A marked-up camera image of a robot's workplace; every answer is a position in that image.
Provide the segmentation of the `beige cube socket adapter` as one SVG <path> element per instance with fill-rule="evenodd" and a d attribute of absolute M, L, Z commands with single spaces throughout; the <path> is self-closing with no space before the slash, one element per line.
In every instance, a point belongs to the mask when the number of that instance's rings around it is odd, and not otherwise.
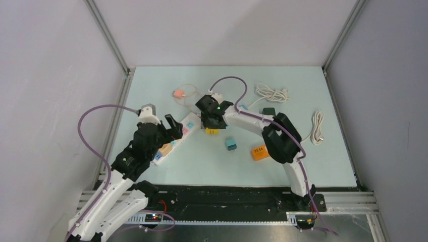
<path fill-rule="evenodd" d="M 161 148 L 159 148 L 158 152 L 162 157 L 167 156 L 173 149 L 171 143 L 164 144 Z"/>

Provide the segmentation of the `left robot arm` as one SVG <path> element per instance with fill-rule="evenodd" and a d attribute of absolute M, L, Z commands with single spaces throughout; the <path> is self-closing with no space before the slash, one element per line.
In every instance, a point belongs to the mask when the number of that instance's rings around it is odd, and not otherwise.
<path fill-rule="evenodd" d="M 159 189 L 138 178 L 150 167 L 159 149 L 183 137 L 183 124 L 165 115 L 140 115 L 133 139 L 109 166 L 107 177 L 70 220 L 65 241 L 107 241 L 136 212 L 159 204 Z"/>

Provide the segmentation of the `yellow cube socket adapter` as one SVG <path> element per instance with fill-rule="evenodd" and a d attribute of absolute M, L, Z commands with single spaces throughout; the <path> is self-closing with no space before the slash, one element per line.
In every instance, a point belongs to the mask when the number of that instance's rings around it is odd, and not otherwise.
<path fill-rule="evenodd" d="M 219 134 L 219 129 L 209 129 L 206 128 L 205 129 L 205 133 L 208 135 L 218 135 Z"/>

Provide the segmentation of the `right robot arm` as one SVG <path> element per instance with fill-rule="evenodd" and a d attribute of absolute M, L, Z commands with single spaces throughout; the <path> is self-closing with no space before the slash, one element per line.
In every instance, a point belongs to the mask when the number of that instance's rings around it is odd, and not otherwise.
<path fill-rule="evenodd" d="M 206 128 L 236 126 L 261 136 L 270 157 L 282 164 L 285 170 L 294 194 L 294 206 L 304 211 L 313 205 L 316 188 L 302 162 L 306 157 L 301 145 L 302 138 L 285 114 L 262 115 L 238 108 L 229 101 L 219 103 L 213 95 L 204 95 L 197 101 L 196 107 Z"/>

